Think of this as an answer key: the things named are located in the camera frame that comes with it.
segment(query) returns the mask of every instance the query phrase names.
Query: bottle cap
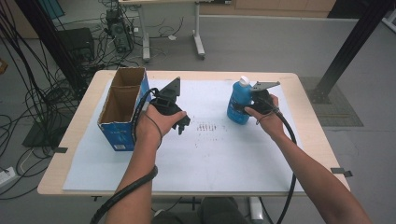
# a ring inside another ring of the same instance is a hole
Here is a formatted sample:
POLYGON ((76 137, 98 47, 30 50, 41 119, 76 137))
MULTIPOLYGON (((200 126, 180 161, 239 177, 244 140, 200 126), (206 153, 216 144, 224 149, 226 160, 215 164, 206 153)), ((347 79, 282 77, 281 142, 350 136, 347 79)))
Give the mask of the bottle cap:
POLYGON ((246 87, 246 86, 248 86, 250 84, 250 81, 248 80, 248 77, 241 76, 241 79, 239 79, 239 84, 242 87, 246 87))

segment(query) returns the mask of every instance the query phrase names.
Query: forearm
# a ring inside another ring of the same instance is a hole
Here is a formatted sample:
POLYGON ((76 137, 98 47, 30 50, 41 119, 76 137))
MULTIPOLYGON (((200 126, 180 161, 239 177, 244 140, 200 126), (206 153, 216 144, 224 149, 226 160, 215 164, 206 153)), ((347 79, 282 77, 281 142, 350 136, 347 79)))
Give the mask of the forearm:
POLYGON ((370 223, 355 197, 330 171, 306 155, 286 135, 273 139, 327 223, 370 223))
MULTIPOLYGON (((153 139, 141 139, 136 142, 134 154, 116 191, 152 170, 157 146, 158 143, 153 139)), ((150 223, 151 187, 152 181, 149 181, 116 203, 108 211, 106 223, 150 223)))

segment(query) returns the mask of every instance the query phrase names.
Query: power strip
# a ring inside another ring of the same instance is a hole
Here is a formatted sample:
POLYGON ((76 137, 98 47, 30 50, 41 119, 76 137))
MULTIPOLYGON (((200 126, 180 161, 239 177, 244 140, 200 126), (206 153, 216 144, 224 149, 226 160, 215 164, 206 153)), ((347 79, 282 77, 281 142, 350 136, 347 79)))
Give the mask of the power strip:
POLYGON ((2 171, 0 173, 0 188, 3 187, 4 185, 8 184, 12 180, 18 178, 18 176, 15 174, 14 168, 12 168, 12 166, 9 167, 7 170, 8 170, 8 173, 6 173, 5 171, 2 171))

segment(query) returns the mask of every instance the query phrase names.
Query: hand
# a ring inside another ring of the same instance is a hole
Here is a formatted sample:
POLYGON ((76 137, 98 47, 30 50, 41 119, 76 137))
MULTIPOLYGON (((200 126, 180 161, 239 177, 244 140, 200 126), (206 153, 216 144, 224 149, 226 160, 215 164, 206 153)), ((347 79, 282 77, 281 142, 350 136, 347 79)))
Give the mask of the hand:
POLYGON ((160 114, 155 106, 149 105, 147 111, 140 114, 136 128, 137 139, 149 137, 153 140, 155 137, 161 140, 172 126, 186 115, 186 111, 179 111, 174 115, 165 116, 160 114))
MULTIPOLYGON (((273 99, 274 105, 278 106, 279 100, 277 97, 273 94, 270 95, 273 99)), ((263 115, 250 107, 245 107, 245 111, 248 112, 249 115, 253 116, 256 120, 260 121, 260 125, 265 130, 265 132, 271 136, 272 139, 285 135, 283 131, 283 122, 277 117, 275 113, 271 112, 268 115, 263 115)))

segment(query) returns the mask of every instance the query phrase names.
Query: cardboard box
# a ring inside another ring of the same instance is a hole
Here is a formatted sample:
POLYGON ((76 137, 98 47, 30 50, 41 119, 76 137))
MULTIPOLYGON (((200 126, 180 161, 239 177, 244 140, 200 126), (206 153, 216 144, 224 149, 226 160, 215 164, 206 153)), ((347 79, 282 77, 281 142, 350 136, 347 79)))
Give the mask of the cardboard box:
POLYGON ((132 116, 149 90, 145 68, 119 68, 111 82, 98 126, 116 151, 133 151, 132 116))

